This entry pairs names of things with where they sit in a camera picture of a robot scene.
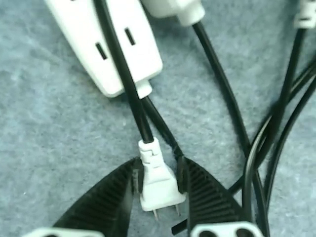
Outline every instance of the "plug strain relief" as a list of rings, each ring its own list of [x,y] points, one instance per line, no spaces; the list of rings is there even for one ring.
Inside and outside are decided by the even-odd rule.
[[[204,7],[200,0],[189,4],[177,16],[182,26],[191,26],[199,22],[205,15]]]
[[[150,95],[150,93],[153,91],[153,88],[150,85],[149,81],[147,79],[144,79],[136,83],[136,90],[139,99],[143,99],[146,96]]]
[[[160,144],[156,137],[154,137],[154,141],[151,143],[144,143],[142,140],[139,141],[138,147],[140,159],[145,169],[164,165]]]

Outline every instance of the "ribbed black plastic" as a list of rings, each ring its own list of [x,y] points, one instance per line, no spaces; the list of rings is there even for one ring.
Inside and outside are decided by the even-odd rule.
[[[205,169],[187,159],[189,217],[188,232],[195,225],[244,219],[240,205]]]
[[[133,202],[132,174],[137,158],[111,172],[56,222],[54,227],[95,230],[126,237]]]

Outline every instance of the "white connector end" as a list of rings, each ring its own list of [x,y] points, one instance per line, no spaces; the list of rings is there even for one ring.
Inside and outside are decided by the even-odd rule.
[[[138,146],[145,171],[140,202],[143,210],[153,211],[157,219],[157,209],[183,203],[186,196],[178,191],[177,179],[163,160],[158,139],[147,144],[139,141]]]
[[[301,0],[300,12],[295,18],[295,27],[312,29],[316,27],[316,1]]]
[[[182,26],[191,26],[199,22],[205,15],[205,10],[200,1],[194,1],[177,15]]]
[[[205,15],[201,0],[141,0],[157,18],[177,16],[182,26],[191,26]]]

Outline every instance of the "outlet slot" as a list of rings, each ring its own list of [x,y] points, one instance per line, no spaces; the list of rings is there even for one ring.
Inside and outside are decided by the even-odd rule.
[[[136,44],[135,40],[134,40],[129,28],[125,28],[125,33],[126,33],[126,36],[127,36],[128,40],[129,40],[130,44],[131,45],[135,45]]]
[[[302,17],[300,18],[300,21],[310,21],[310,17]]]
[[[101,57],[103,58],[103,60],[106,60],[108,57],[107,57],[107,55],[105,54],[105,52],[104,52],[104,50],[103,50],[101,44],[100,44],[99,42],[97,42],[97,43],[95,44],[95,46],[97,47],[97,49],[98,49],[98,51],[99,51]]]

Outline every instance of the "cord end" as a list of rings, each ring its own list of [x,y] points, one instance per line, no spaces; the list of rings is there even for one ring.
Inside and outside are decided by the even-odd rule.
[[[295,17],[294,25],[301,29],[316,27],[316,1],[301,0],[300,12]]]
[[[199,22],[205,15],[202,2],[197,0],[178,13],[177,17],[182,26],[192,26]]]
[[[158,139],[146,144],[140,141],[138,145],[144,166],[140,202],[144,211],[153,211],[158,219],[158,209],[183,203],[186,196],[179,192],[176,177],[163,160]]]

